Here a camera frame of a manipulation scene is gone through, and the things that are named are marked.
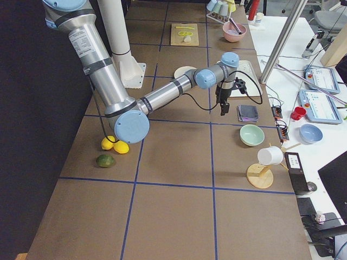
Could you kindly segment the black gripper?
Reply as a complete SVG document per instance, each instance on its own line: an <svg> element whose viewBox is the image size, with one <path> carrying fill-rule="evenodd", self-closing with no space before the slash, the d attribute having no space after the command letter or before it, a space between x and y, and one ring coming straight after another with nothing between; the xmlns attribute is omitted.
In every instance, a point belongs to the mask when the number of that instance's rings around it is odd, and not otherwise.
<svg viewBox="0 0 347 260"><path fill-rule="evenodd" d="M223 81L217 84L215 95L216 103L219 103L221 108L220 116L229 113L229 103L227 99L231 97L232 91L234 90L238 90L241 94L246 94L247 88L245 81L236 77L236 79L232 81Z"/></svg>

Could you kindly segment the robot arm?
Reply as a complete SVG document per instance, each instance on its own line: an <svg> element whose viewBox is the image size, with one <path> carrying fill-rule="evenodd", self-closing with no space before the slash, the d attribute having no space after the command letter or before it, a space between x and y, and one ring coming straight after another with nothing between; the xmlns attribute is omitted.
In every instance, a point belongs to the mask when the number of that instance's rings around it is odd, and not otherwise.
<svg viewBox="0 0 347 260"><path fill-rule="evenodd" d="M166 106L195 86L208 89L233 81L239 56L226 52L217 64L206 69L190 69L140 99L130 97L95 26L96 15L89 1L43 1L48 27L68 34L83 72L106 106L105 117L116 137L128 144L142 141L148 134L148 114Z"/></svg>

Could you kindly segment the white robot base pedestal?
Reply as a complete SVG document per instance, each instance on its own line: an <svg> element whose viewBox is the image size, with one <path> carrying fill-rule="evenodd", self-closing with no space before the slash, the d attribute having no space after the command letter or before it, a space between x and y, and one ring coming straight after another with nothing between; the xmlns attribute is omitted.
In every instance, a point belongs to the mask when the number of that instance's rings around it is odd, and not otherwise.
<svg viewBox="0 0 347 260"><path fill-rule="evenodd" d="M121 1L99 0L98 6L112 52L112 61L125 88L140 89L146 64L133 57Z"/></svg>

